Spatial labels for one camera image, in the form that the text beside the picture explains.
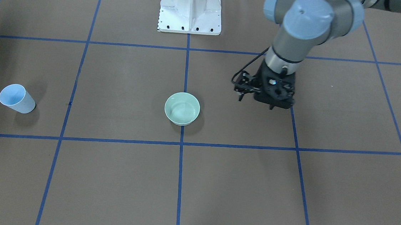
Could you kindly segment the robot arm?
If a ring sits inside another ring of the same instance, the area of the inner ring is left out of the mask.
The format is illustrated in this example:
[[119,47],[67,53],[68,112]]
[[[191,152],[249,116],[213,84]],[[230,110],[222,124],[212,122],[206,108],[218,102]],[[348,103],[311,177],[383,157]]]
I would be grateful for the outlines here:
[[264,16],[280,27],[254,76],[254,100],[291,108],[295,73],[307,54],[357,30],[370,8],[401,13],[401,0],[265,0]]

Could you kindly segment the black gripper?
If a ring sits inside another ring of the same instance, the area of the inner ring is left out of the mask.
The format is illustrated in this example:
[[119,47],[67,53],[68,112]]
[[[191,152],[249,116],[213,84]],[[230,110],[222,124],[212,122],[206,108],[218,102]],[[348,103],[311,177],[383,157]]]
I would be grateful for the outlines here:
[[254,100],[269,105],[270,109],[289,109],[294,105],[295,73],[288,74],[287,68],[282,68],[280,73],[276,73],[263,60],[254,77],[260,88],[254,93]]

